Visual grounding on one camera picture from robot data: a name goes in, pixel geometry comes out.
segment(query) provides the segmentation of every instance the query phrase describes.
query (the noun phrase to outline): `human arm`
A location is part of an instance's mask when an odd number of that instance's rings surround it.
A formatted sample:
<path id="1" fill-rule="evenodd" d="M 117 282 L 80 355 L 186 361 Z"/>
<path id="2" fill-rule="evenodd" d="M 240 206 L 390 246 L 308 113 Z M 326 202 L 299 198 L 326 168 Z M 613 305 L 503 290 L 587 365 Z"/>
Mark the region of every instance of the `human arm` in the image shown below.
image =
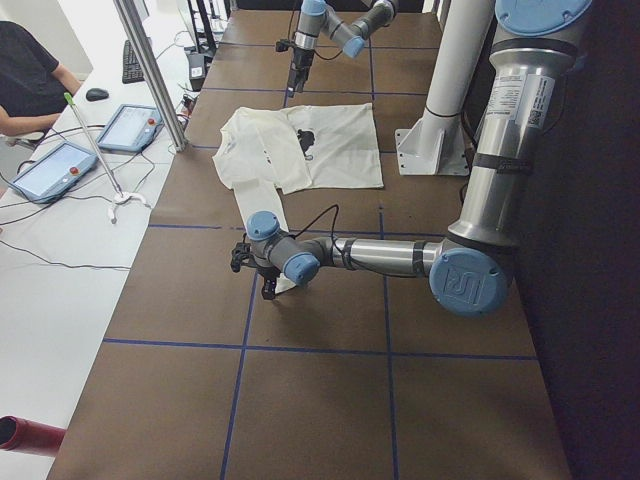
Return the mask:
<path id="1" fill-rule="evenodd" d="M 58 80 L 64 88 L 66 88 L 71 95 L 75 95 L 80 88 L 80 82 L 71 71 L 65 67 L 62 63 L 58 63 L 51 75 Z"/>
<path id="2" fill-rule="evenodd" d="M 59 113 L 41 115 L 39 117 L 10 117 L 7 111 L 0 106 L 0 133 L 7 136 L 24 135 L 51 128 Z"/>

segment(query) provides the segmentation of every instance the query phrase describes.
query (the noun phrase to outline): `computer mouse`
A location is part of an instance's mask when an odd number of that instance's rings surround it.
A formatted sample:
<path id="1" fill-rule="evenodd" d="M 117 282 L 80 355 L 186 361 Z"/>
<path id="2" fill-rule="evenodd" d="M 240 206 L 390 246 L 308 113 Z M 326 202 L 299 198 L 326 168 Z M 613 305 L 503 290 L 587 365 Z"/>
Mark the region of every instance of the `computer mouse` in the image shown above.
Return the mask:
<path id="1" fill-rule="evenodd" d="M 90 102 L 95 102 L 96 100 L 104 100 L 105 98 L 109 98 L 109 92 L 107 92 L 103 88 L 91 88 L 87 90 L 86 97 Z"/>

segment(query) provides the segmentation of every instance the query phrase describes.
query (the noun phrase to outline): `person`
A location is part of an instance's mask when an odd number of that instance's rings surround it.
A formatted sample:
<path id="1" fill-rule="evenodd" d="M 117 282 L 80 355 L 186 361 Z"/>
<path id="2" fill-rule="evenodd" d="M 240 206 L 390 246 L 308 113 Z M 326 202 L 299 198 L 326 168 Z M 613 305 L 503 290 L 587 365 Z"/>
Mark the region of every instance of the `person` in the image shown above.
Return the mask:
<path id="1" fill-rule="evenodd" d="M 46 131 L 80 82 L 20 25 L 0 21 L 0 133 Z"/>

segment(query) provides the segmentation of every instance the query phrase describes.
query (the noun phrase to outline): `logo on robot joint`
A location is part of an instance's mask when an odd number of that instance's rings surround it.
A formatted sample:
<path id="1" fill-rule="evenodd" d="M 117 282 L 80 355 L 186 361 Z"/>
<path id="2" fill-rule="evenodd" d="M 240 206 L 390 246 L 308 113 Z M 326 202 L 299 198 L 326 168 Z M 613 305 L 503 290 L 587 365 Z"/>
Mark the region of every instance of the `logo on robot joint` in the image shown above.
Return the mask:
<path id="1" fill-rule="evenodd" d="M 443 294 L 474 305 L 478 299 L 482 278 L 476 272 L 449 267 Z"/>

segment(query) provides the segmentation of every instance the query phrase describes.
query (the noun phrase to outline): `red cylinder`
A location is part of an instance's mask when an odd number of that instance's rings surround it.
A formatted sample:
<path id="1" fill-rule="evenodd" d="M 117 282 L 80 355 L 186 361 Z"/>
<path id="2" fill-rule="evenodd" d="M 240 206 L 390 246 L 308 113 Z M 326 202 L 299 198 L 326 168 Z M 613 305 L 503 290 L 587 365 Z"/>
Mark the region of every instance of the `red cylinder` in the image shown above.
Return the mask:
<path id="1" fill-rule="evenodd" d="M 67 431 L 17 417 L 0 418 L 0 450 L 55 457 Z"/>

